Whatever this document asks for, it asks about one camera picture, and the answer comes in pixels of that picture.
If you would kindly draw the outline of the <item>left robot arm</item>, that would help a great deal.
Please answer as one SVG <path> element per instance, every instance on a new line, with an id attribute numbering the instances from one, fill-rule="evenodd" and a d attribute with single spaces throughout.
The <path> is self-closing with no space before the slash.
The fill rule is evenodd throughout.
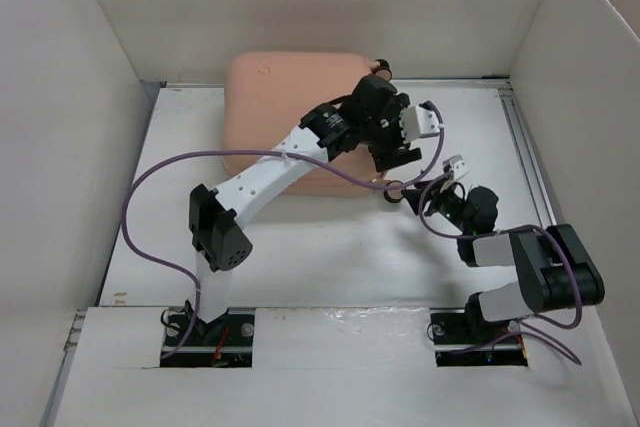
<path id="1" fill-rule="evenodd" d="M 314 168 L 365 146 L 377 171 L 421 157 L 412 142 L 438 131 L 434 114 L 411 104 L 388 81 L 370 74 L 351 94 L 317 105 L 272 150 L 241 173 L 215 186 L 195 187 L 189 198 L 189 230 L 198 254 L 199 285 L 189 303 L 188 331 L 201 343 L 222 334 L 230 272 L 250 255 L 244 233 L 275 197 Z"/>

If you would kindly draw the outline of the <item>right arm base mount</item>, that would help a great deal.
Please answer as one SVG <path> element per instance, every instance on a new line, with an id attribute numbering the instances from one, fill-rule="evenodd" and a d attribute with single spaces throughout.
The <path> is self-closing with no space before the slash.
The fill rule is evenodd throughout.
<path id="1" fill-rule="evenodd" d="M 463 309 L 435 308 L 429 311 L 427 337 L 435 351 L 437 367 L 527 367 L 528 360 L 519 336 L 505 336 L 507 325 L 474 326 Z"/>

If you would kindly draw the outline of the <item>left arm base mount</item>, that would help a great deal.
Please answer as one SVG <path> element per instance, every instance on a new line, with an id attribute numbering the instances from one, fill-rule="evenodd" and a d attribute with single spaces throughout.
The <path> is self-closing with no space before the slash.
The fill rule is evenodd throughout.
<path id="1" fill-rule="evenodd" d="M 180 348 L 190 322 L 186 308 L 168 308 L 160 317 L 164 338 L 162 368 L 250 368 L 255 332 L 254 309 L 230 309 L 210 324 L 197 321 Z"/>

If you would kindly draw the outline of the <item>pink hardshell suitcase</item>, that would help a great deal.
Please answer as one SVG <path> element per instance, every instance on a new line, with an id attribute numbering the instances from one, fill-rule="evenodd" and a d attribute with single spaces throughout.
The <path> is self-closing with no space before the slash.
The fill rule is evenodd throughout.
<path id="1" fill-rule="evenodd" d="M 351 94 L 360 79 L 389 64 L 354 53 L 256 51 L 235 57 L 224 84 L 222 150 L 271 150 L 314 107 Z M 364 182 L 379 183 L 366 146 L 332 165 Z M 284 194 L 364 197 L 371 191 L 323 169 L 314 169 Z"/>

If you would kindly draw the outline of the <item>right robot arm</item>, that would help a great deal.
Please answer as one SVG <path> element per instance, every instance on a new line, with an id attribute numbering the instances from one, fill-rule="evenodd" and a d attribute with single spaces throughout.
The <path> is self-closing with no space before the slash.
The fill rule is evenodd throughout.
<path id="1" fill-rule="evenodd" d="M 462 328 L 473 341 L 488 342 L 521 318 L 579 312 L 604 300 L 603 278 L 571 225 L 527 224 L 499 232 L 499 197 L 483 186 L 460 196 L 454 182 L 433 180 L 401 195 L 422 221 L 439 214 L 459 230 L 457 252 L 467 266 L 515 269 L 515 281 L 469 296 Z"/>

